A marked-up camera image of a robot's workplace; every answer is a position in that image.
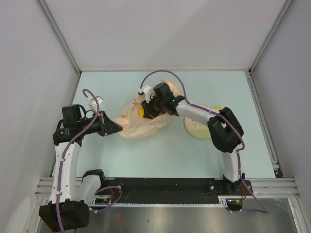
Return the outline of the yellow fake lemon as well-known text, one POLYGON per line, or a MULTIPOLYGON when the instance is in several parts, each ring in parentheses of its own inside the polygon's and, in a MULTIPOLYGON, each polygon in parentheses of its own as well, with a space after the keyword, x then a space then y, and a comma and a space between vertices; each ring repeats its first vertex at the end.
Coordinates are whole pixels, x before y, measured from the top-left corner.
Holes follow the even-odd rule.
POLYGON ((143 108, 140 108, 139 111, 138 111, 138 113, 139 113, 140 116, 143 117, 143 116, 144 116, 144 109, 143 109, 143 108))

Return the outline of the translucent orange plastic bag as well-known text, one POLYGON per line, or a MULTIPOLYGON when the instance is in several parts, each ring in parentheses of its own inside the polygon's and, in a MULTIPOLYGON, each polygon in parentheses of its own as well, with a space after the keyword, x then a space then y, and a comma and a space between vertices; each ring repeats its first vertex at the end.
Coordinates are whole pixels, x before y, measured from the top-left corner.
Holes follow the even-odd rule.
POLYGON ((142 103, 146 100, 154 100, 151 96, 155 95, 153 88, 149 85, 143 85, 138 91, 138 95, 130 101, 120 116, 115 119, 115 123, 120 125, 123 130, 119 135, 125 139, 140 139, 149 137, 159 131, 160 128, 170 124, 175 115, 170 115, 163 110, 155 118, 147 117, 146 110, 143 109, 142 103))

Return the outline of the yellow orange fake mango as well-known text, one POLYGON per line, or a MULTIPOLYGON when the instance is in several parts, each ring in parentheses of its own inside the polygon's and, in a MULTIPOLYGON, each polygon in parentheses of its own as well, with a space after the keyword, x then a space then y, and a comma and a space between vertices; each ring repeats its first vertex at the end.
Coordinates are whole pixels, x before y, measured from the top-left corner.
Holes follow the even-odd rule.
POLYGON ((207 107, 208 109, 211 109, 212 111, 219 111, 221 110, 221 107, 220 106, 215 106, 215 107, 209 107, 208 105, 204 105, 204 107, 207 107))

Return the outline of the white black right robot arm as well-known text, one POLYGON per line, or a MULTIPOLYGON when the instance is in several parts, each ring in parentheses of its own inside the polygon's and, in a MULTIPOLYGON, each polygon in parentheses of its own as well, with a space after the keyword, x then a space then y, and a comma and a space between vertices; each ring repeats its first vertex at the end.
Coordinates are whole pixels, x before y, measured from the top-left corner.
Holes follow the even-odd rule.
POLYGON ((154 87, 142 85, 138 94, 145 98, 141 103, 144 118, 154 119, 167 113, 208 127, 213 145, 223 153, 225 191, 235 195, 241 190, 244 175, 234 153, 245 148, 244 131, 230 108, 217 110, 191 103, 185 94, 173 94, 165 82, 154 87))

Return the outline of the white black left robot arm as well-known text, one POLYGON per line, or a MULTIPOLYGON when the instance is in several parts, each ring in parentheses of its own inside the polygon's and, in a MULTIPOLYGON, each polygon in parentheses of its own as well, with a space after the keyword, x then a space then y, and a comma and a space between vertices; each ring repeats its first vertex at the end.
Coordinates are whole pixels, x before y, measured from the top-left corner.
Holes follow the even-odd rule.
POLYGON ((54 233, 88 226, 93 196, 113 191, 100 169, 86 171, 81 185, 76 186, 77 162, 84 136, 96 133, 104 137, 123 130, 105 111, 93 112, 92 118, 87 118, 86 114, 79 104, 63 107, 63 118, 53 134, 54 181, 47 204, 39 208, 39 216, 54 233))

